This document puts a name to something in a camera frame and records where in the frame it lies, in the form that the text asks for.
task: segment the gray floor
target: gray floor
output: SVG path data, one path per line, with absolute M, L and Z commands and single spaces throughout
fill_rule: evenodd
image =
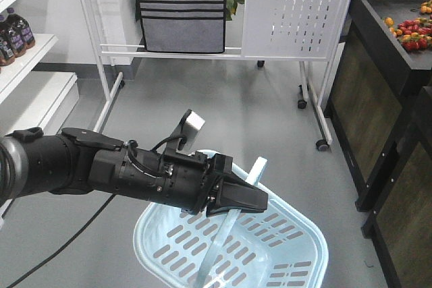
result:
M 356 190 L 336 140 L 318 152 L 310 107 L 296 108 L 297 63 L 156 60 L 142 62 L 121 90 L 104 134 L 150 148 L 169 135 L 188 108 L 206 124 L 194 149 L 232 155 L 248 170 L 268 159 L 263 183 L 322 230 L 329 246 L 323 288 L 387 287 L 354 207 Z M 99 83 L 80 80 L 80 101 L 67 126 L 92 128 L 103 99 Z M 108 195 L 41 194 L 20 198 L 0 231 L 0 287 L 6 287 L 73 235 Z M 48 265 L 18 287 L 165 288 L 134 256 L 132 232 L 147 203 L 116 197 L 106 211 Z

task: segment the dark wooden cabinet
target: dark wooden cabinet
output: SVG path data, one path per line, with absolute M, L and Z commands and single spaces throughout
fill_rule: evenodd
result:
M 432 51 L 407 53 L 382 17 L 414 18 L 424 0 L 352 0 L 351 27 L 326 108 L 358 191 L 370 210 L 398 162 L 396 146 L 422 86 L 431 82 Z
M 432 87 L 398 144 L 400 159 L 362 230 L 390 287 L 432 287 Z

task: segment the purple label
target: purple label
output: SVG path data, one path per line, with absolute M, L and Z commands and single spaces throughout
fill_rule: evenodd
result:
M 28 42 L 29 40 L 31 40 L 33 38 L 33 33 L 32 33 L 32 30 L 30 29 L 30 27 L 23 28 L 21 30 L 21 35 L 26 42 Z
M 13 47 L 15 49 L 20 49 L 24 46 L 24 42 L 22 41 L 22 38 L 20 35 L 15 35 L 11 38 L 11 41 L 13 43 Z

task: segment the white wall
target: white wall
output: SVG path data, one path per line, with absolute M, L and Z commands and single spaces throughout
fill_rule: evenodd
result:
M 107 42 L 139 42 L 140 31 L 134 23 L 133 1 L 100 0 L 100 4 Z M 80 0 L 18 0 L 13 6 L 29 21 L 34 32 L 53 33 L 59 38 L 43 62 L 95 63 Z M 129 63 L 129 58 L 115 59 L 115 64 Z

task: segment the basket handle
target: basket handle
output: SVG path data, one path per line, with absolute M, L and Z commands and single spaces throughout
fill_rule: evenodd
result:
M 247 175 L 246 182 L 252 185 L 258 185 L 258 182 L 260 181 L 261 176 L 263 175 L 266 164 L 267 164 L 267 160 L 262 157 L 259 157 L 255 161 L 252 169 Z M 233 164 L 232 170 L 234 173 L 239 173 L 237 174 L 239 177 L 244 178 L 244 174 L 243 174 L 244 171 L 241 170 L 241 168 L 239 168 L 237 165 Z M 215 239 L 213 240 L 212 244 L 207 250 L 207 253 L 205 254 L 204 259 L 201 262 L 200 268 L 198 270 L 198 275 L 194 283 L 194 288 L 204 287 L 205 279 L 207 278 L 207 275 L 210 273 L 210 270 L 213 264 L 215 263 L 216 257 L 222 245 L 225 243 L 225 240 L 227 239 L 228 235 L 230 234 L 232 227 L 236 223 L 237 218 L 240 215 L 240 212 L 241 212 L 240 209 L 231 209 L 227 213 L 227 216 L 225 217 L 221 226 L 219 227 Z

